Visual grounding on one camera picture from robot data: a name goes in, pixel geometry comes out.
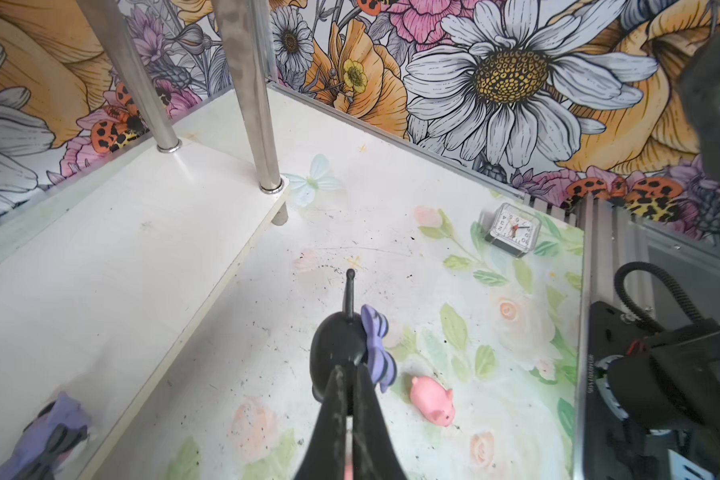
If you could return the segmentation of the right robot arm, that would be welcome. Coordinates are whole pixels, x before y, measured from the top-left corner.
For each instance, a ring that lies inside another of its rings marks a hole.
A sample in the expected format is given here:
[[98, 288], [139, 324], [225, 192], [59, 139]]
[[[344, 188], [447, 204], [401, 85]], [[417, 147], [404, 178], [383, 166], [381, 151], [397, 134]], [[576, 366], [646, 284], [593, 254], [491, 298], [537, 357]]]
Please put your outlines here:
[[[681, 105], [701, 146], [704, 172], [720, 187], [720, 32], [694, 55], [680, 75]], [[668, 331], [629, 295], [633, 272], [657, 278], [688, 325]], [[659, 266], [633, 261], [614, 275], [617, 297], [648, 331], [640, 353], [628, 353], [606, 369], [607, 385], [628, 419], [647, 430], [710, 432], [720, 446], [720, 324], [704, 316], [680, 284]], [[720, 479], [720, 470], [716, 473]]]

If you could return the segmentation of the black purple kuromi toy back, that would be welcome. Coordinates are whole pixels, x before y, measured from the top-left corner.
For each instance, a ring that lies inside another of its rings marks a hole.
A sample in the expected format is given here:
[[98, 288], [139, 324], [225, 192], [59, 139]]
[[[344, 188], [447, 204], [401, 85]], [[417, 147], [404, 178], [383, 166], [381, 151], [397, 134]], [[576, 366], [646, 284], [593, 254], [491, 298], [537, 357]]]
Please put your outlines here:
[[373, 385], [385, 393], [395, 382], [398, 367], [383, 345], [390, 323], [385, 315], [370, 305], [360, 312], [354, 309], [356, 272], [348, 269], [342, 309], [329, 315], [318, 326], [310, 348], [312, 394], [318, 401], [325, 398], [329, 377], [337, 365], [364, 364]]

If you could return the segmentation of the black purple kuromi toy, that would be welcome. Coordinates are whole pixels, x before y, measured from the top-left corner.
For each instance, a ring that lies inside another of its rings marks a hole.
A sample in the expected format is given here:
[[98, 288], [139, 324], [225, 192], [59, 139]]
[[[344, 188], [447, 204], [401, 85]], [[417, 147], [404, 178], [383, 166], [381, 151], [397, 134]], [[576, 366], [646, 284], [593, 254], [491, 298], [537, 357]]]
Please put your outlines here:
[[329, 315], [318, 326], [310, 348], [312, 394], [318, 401], [325, 398], [329, 377], [337, 365], [364, 364], [373, 385], [385, 393], [395, 382], [398, 367], [383, 345], [390, 323], [385, 315], [370, 305], [360, 312], [354, 309], [356, 272], [348, 269], [342, 309]]
[[91, 426], [82, 404], [60, 392], [25, 427], [0, 465], [0, 479], [54, 479], [73, 453], [87, 445]]

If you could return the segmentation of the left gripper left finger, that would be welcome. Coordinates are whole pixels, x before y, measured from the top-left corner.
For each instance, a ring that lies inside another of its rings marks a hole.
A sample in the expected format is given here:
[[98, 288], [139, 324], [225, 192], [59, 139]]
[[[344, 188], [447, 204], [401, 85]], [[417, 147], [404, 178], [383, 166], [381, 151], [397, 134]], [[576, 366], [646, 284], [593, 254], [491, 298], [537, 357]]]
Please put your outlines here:
[[347, 375], [343, 367], [336, 366], [329, 377], [325, 398], [295, 480], [344, 478], [347, 414]]

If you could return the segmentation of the pink pig toy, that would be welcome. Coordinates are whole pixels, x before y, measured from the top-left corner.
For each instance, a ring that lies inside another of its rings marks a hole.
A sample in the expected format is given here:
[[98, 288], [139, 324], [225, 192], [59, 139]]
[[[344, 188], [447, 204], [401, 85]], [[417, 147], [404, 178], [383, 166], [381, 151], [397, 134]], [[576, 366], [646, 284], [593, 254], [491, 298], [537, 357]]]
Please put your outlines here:
[[455, 419], [454, 392], [427, 376], [413, 377], [410, 400], [430, 423], [448, 427]]

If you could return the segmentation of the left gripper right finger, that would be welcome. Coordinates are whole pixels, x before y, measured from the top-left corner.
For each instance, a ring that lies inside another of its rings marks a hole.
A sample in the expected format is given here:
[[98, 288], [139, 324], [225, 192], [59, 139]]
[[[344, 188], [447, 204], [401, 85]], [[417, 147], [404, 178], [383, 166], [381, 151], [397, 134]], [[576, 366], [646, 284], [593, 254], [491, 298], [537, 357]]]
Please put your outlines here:
[[359, 364], [353, 376], [352, 417], [354, 479], [406, 480], [365, 364]]

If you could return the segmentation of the black purple kuromi toy front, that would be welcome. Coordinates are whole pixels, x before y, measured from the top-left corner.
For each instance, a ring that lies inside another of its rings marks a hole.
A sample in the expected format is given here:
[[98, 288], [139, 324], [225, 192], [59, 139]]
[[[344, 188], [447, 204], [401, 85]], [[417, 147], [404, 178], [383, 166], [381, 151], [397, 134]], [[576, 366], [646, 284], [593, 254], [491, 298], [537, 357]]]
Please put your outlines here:
[[54, 479], [73, 453], [87, 445], [91, 426], [82, 404], [60, 392], [25, 427], [0, 465], [0, 479]]

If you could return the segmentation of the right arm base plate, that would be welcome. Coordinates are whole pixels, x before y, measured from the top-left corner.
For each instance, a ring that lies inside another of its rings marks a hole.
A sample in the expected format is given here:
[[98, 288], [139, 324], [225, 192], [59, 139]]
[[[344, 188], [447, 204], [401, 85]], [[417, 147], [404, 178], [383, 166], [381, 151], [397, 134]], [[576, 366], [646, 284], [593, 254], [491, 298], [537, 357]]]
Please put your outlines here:
[[[642, 342], [648, 333], [636, 323], [634, 326], [646, 335], [635, 340], [627, 354], [640, 353], [645, 349]], [[604, 383], [599, 386], [599, 391], [601, 394], [607, 391], [612, 394], [607, 385], [605, 371], [606, 369], [603, 373]], [[628, 419], [624, 408], [618, 405], [614, 397], [611, 408], [618, 412], [622, 419]], [[652, 437], [661, 440], [661, 448], [666, 451], [666, 470], [660, 479], [718, 479], [715, 475], [720, 470], [720, 446], [712, 433], [688, 429], [647, 431]]]

